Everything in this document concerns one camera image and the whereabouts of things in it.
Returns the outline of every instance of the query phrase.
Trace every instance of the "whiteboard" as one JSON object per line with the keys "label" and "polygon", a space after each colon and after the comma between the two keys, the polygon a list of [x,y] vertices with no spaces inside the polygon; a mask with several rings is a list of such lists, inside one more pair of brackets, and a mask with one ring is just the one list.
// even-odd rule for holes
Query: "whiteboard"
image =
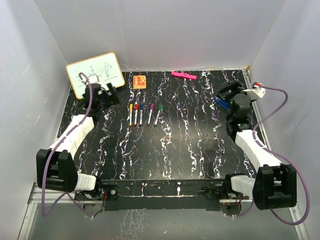
{"label": "whiteboard", "polygon": [[77,99],[83,99],[83,94],[86,90],[86,85],[79,77],[81,72],[88,77],[97,75],[101,86],[106,90],[109,90],[108,83],[111,83],[116,88],[125,85],[125,79],[114,52],[70,63],[65,69]]}

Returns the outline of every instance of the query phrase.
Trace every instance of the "robotic arm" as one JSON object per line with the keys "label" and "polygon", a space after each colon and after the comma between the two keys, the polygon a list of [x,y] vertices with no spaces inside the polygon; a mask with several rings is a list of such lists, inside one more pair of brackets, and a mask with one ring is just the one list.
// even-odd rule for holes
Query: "robotic arm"
{"label": "robotic arm", "polygon": [[91,108],[86,118],[84,119],[90,102],[88,85],[83,94],[83,104],[78,107],[64,133],[49,149],[40,149],[36,154],[37,184],[40,188],[42,188],[45,165],[49,154],[61,140],[63,142],[50,159],[45,188],[70,193],[73,191],[92,191],[96,187],[97,178],[95,176],[77,172],[74,157],[82,141],[98,122],[102,110],[118,104],[119,99],[116,95],[116,89],[111,83],[107,84],[109,91],[106,91],[101,87],[98,76],[90,76],[89,82],[93,96]]}
{"label": "robotic arm", "polygon": [[227,109],[228,135],[247,155],[257,172],[256,179],[241,173],[227,174],[223,190],[225,194],[248,196],[260,210],[294,207],[297,203],[296,170],[264,150],[267,147],[252,131],[248,121],[252,102],[266,93],[260,86],[254,83],[253,89],[244,89],[239,81],[225,82],[215,99]]}

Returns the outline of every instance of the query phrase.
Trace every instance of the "green marker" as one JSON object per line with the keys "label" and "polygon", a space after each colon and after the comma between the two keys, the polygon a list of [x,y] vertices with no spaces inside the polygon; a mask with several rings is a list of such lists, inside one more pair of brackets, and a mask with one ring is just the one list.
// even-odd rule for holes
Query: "green marker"
{"label": "green marker", "polygon": [[159,115],[160,115],[161,111],[162,111],[162,105],[160,105],[158,114],[156,115],[156,118],[155,118],[155,121],[154,121],[154,126],[155,127],[157,126],[157,122],[158,122]]}

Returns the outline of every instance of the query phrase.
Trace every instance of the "white wall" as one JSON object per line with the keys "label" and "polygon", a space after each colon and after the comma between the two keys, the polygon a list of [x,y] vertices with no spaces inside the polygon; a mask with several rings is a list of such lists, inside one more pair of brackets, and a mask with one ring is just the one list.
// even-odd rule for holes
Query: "white wall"
{"label": "white wall", "polygon": [[35,0],[68,63],[115,52],[121,69],[251,65],[285,0]]}
{"label": "white wall", "polygon": [[[288,0],[274,23],[252,67],[251,80],[287,90],[284,109],[265,123],[271,146],[298,165],[311,194],[310,215],[305,221],[310,239],[319,239],[320,216],[320,2]],[[266,116],[284,96],[268,91],[260,102]],[[298,192],[305,211],[305,194]]]}
{"label": "white wall", "polygon": [[0,0],[0,239],[13,240],[53,143],[70,82],[66,60],[33,0]]}

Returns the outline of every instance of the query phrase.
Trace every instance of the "blue object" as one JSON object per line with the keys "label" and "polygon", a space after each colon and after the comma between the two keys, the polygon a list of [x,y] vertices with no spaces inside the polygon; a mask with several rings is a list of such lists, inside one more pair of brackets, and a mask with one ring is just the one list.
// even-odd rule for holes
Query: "blue object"
{"label": "blue object", "polygon": [[214,97],[213,99],[217,104],[219,104],[221,107],[223,107],[225,110],[229,109],[229,103],[217,96]]}

